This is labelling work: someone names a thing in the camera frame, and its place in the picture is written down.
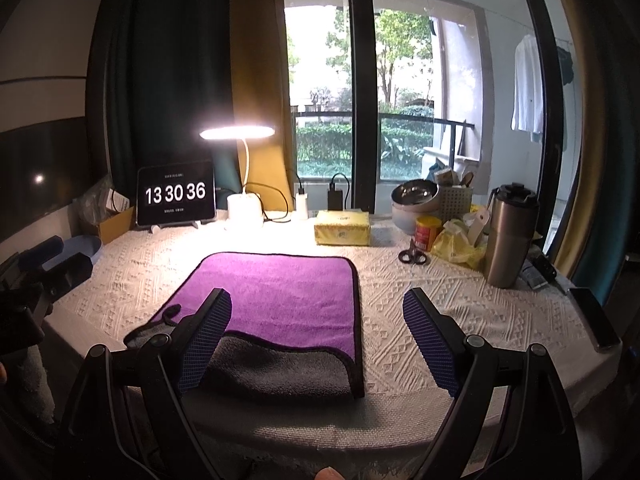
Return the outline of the purple and grey towel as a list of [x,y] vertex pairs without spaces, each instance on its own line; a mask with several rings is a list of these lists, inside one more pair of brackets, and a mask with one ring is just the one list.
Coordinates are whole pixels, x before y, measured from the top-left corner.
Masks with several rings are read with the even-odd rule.
[[139,348],[159,332],[174,334],[216,288],[230,306],[202,389],[274,404],[363,397],[358,274],[343,257],[217,252],[124,343]]

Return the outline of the blue plate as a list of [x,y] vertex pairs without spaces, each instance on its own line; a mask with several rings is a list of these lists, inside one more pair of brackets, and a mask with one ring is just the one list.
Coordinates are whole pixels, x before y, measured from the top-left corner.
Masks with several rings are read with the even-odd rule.
[[77,235],[64,242],[63,250],[55,257],[43,263],[42,268],[50,271],[58,264],[72,258],[76,254],[83,254],[96,264],[102,252],[103,243],[95,235]]

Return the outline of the white textured tablecloth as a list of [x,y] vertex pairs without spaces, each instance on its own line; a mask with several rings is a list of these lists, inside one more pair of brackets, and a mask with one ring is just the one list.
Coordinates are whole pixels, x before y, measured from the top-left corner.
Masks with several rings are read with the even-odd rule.
[[[482,274],[433,259],[408,266],[398,252],[408,236],[390,220],[376,219],[368,247],[342,247],[358,272],[361,297],[364,396],[329,408],[294,405],[256,408],[224,399],[208,387],[186,407],[209,440],[297,453],[334,450],[355,458],[371,453],[390,460],[430,442],[450,397],[437,387],[402,316],[402,297],[420,287],[443,314],[498,348],[542,344],[552,357],[574,412],[582,411],[614,379],[620,354],[600,352],[562,292],[524,284],[489,286]],[[55,400],[63,402],[80,363],[94,344],[118,349],[126,333],[145,322],[207,256],[259,252],[328,256],[307,222],[267,223],[243,232],[219,221],[201,228],[128,232],[107,244],[89,281],[58,301],[44,322],[41,354]]]

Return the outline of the cardboard box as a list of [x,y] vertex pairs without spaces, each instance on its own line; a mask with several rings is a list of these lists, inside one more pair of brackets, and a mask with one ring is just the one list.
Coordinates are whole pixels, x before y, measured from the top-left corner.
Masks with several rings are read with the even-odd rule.
[[103,245],[110,244],[116,238],[124,235],[134,228],[134,207],[130,207],[119,214],[100,222],[96,227],[96,235]]

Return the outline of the black smartphone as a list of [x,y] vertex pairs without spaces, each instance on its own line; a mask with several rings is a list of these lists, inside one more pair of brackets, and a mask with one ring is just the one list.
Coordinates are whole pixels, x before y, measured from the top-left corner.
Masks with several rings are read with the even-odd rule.
[[567,295],[597,352],[617,347],[620,337],[615,333],[613,325],[591,290],[587,287],[570,287]]

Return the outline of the white tablet stand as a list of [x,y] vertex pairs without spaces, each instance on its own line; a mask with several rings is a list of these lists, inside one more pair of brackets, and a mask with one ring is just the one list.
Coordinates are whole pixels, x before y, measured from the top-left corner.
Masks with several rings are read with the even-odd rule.
[[202,225],[200,220],[191,220],[191,221],[183,221],[183,222],[171,222],[171,223],[163,223],[163,224],[152,224],[149,227],[149,232],[151,234],[157,234],[161,230],[172,229],[172,228],[194,228],[199,229]]

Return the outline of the black tablet clock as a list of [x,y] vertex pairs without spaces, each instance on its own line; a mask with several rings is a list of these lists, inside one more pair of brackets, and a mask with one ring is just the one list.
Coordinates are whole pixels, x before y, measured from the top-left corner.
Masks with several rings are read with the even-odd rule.
[[136,223],[178,226],[216,216],[214,166],[210,160],[143,167],[137,175]]

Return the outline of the yellow tissue pack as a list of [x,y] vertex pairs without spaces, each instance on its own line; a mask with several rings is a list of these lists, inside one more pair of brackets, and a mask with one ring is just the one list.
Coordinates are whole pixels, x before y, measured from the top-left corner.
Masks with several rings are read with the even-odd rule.
[[431,254],[442,260],[467,266],[472,270],[480,270],[487,249],[487,242],[482,238],[476,245],[469,242],[468,228],[462,220],[448,220],[434,240]]

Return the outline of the black scissors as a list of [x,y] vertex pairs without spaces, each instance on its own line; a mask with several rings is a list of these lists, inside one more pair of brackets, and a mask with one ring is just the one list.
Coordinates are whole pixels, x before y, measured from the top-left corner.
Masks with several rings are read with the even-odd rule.
[[398,252],[398,260],[403,264],[416,264],[417,266],[425,266],[430,263],[430,257],[416,246],[413,238],[409,240],[407,249]]

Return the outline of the white desk lamp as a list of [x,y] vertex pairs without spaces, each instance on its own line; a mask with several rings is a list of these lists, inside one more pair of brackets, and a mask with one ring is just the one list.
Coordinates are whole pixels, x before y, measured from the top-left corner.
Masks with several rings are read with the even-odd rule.
[[207,128],[200,132],[206,141],[234,141],[244,154],[240,158],[241,191],[229,192],[226,198],[227,220],[234,226],[259,226],[264,222],[262,200],[256,193],[247,192],[248,173],[250,172],[249,140],[262,140],[274,136],[274,129],[259,124],[239,124]]

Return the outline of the steel thermos bottle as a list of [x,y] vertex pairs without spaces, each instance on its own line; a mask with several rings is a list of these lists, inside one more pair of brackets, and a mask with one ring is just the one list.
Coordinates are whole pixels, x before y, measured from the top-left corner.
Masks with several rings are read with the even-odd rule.
[[491,193],[489,234],[483,274],[489,285],[511,287],[535,233],[538,198],[521,183],[503,184]]

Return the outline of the red yellow can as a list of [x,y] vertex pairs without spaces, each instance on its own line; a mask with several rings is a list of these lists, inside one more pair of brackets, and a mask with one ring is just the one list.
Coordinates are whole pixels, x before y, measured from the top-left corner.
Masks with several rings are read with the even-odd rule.
[[421,252],[430,252],[442,229],[442,220],[435,216],[421,216],[414,224],[413,240]]

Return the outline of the dark green curtain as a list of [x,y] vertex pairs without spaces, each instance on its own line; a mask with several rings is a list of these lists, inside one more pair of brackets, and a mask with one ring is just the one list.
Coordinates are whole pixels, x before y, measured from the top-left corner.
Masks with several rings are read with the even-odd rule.
[[101,0],[86,98],[119,193],[136,196],[142,167],[205,159],[239,189],[236,145],[200,136],[233,122],[230,0]]

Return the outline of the white perforated basket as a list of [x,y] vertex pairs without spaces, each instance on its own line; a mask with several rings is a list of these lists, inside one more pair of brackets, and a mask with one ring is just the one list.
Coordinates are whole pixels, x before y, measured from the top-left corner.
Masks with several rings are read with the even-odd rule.
[[438,216],[442,222],[462,219],[471,210],[473,189],[463,185],[441,186],[438,189]]

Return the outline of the white charger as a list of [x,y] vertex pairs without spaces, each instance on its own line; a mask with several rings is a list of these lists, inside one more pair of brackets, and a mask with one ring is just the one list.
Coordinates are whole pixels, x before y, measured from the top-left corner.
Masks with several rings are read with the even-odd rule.
[[299,188],[295,195],[295,213],[300,220],[307,220],[309,218],[308,195],[304,188]]

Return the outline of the white bowl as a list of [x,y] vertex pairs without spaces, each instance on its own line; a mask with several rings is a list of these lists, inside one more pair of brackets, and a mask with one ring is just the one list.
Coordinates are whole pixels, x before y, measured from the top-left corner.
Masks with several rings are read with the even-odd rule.
[[416,230],[416,219],[424,216],[440,217],[438,209],[425,210],[408,210],[402,208],[396,203],[392,203],[392,221],[395,226],[402,232],[413,235]]

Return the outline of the yellow tissue box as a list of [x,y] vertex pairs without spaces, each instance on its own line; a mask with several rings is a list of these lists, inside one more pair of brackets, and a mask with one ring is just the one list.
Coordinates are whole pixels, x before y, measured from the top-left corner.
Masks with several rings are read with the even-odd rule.
[[323,246],[369,246],[370,216],[359,210],[320,210],[314,219],[314,240]]

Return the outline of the stainless steel bowl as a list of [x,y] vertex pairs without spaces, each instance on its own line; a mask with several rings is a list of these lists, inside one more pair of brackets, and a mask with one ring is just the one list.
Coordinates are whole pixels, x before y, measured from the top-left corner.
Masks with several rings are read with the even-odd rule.
[[414,179],[397,185],[390,193],[392,204],[410,212],[432,212],[439,208],[439,186],[430,180]]

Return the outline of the black power bank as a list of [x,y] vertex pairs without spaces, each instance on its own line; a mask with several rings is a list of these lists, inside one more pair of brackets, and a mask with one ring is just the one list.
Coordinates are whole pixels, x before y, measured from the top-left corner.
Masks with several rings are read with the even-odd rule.
[[329,188],[326,193],[326,209],[341,211],[344,208],[343,191],[339,188]]

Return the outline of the yellow curtain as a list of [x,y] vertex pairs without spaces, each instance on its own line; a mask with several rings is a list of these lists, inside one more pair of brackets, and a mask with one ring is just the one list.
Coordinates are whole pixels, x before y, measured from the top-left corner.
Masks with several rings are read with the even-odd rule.
[[234,119],[274,129],[249,140],[247,189],[265,210],[293,206],[293,133],[284,0],[230,0],[231,82]]

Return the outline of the white hanging shirt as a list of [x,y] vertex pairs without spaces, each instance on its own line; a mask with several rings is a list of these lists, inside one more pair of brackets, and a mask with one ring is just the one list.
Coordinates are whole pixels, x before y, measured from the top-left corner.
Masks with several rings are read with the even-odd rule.
[[514,95],[511,129],[526,132],[534,143],[542,141],[544,89],[536,37],[526,35],[514,52]]

